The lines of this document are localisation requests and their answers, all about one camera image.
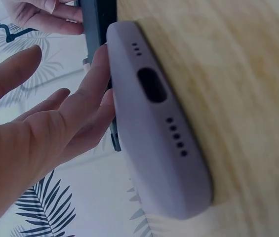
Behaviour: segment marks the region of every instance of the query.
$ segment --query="wood grain surface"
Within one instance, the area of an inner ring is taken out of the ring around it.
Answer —
[[[279,0],[118,0],[199,138],[215,202],[163,236],[279,237]]]

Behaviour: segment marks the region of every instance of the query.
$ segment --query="palm leaf print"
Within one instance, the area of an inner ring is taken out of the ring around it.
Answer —
[[[127,192],[134,194],[129,201],[140,201],[140,197],[136,193],[135,188],[131,188]],[[164,232],[164,229],[153,226],[153,224],[161,224],[161,221],[153,218],[147,218],[146,213],[142,208],[139,208],[129,220],[141,220],[134,230],[134,234],[140,232],[140,237],[162,237],[161,233]]]
[[[65,236],[65,227],[76,216],[75,208],[71,208],[72,194],[68,193],[70,186],[61,191],[61,180],[51,185],[53,175],[54,171],[25,191],[15,203],[22,211],[16,214],[25,217],[25,221],[34,226],[33,229],[20,232],[25,237]]]

